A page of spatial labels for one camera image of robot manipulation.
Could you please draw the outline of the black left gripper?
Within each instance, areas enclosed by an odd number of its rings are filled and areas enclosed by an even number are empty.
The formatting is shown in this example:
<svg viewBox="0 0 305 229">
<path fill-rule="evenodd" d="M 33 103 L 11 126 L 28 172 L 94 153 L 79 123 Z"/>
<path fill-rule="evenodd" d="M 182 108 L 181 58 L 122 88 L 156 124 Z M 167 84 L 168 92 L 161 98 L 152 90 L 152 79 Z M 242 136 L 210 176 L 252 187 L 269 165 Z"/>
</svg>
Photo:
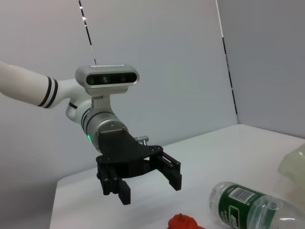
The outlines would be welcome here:
<svg viewBox="0 0 305 229">
<path fill-rule="evenodd" d="M 99 134 L 98 143 L 102 155 L 96 158 L 97 178 L 104 195 L 117 194 L 123 205 L 129 205 L 131 189 L 122 178 L 153 170 L 162 173 L 176 191 L 181 190 L 181 163 L 162 152 L 161 146 L 142 145 L 124 130 Z"/>
</svg>

